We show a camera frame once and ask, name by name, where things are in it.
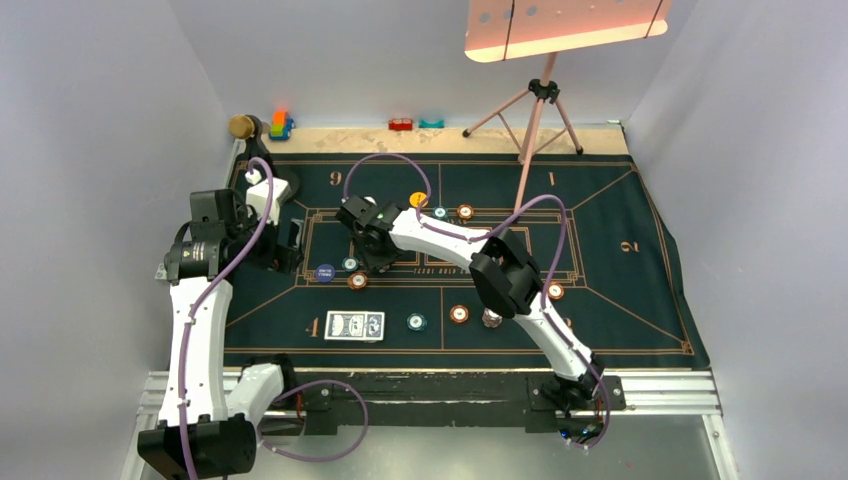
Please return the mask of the orange poker chip stack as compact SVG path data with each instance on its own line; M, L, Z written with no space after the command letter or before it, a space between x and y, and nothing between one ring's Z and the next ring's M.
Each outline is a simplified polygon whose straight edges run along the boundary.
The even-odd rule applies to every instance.
M469 316L469 309L464 305L454 305L449 312L449 318L456 324L465 323Z

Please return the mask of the green poker chip stack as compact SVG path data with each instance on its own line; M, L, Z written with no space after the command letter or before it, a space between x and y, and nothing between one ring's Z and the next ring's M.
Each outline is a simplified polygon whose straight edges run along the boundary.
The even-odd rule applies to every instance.
M420 332L427 328L428 321L424 315L412 313L407 317L406 325L409 330Z

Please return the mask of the pink white poker chip stack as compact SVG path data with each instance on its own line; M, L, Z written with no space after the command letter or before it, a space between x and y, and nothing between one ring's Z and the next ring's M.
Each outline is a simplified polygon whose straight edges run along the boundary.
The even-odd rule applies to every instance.
M503 322L503 317L497 314L496 312L486 308L483 310L482 322L483 325L487 328L498 328Z

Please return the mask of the purple small blind button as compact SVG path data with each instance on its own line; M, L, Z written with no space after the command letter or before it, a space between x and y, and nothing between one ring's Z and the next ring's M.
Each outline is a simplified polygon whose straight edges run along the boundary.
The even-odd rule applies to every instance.
M337 269L332 264L318 265L314 270L315 280L321 284L330 283L336 276Z

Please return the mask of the blue playing card deck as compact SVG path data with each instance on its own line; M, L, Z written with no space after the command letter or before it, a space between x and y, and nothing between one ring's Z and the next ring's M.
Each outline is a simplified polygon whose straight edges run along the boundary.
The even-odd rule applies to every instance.
M383 340L384 331L384 312L330 310L326 314L324 339L378 342Z

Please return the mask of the yellow dealer button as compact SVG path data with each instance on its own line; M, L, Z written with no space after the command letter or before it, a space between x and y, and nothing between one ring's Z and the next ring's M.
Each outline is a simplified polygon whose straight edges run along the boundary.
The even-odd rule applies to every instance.
M417 191L408 197L409 204L414 209L424 208L427 206L429 196L426 192Z

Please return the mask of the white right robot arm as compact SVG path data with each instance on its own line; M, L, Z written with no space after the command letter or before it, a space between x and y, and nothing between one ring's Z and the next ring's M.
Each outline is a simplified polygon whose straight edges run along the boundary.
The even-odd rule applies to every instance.
M508 221L489 231L471 229L360 196L343 201L336 219L348 229L369 272L404 252L422 253L467 271L483 306L515 321L547 358L564 399L584 407L608 392L594 354L566 325L549 298L544 276Z

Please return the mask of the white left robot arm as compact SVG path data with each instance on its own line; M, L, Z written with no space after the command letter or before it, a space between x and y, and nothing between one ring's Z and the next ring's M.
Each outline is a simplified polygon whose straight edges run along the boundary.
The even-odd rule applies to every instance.
M262 416L297 399L298 382L285 354L256 357L224 388L224 333L241 264L285 265L278 245L284 188L194 192L191 218L177 231L162 269L173 310L165 396L156 425L139 433L140 457L166 479L210 479L249 472Z

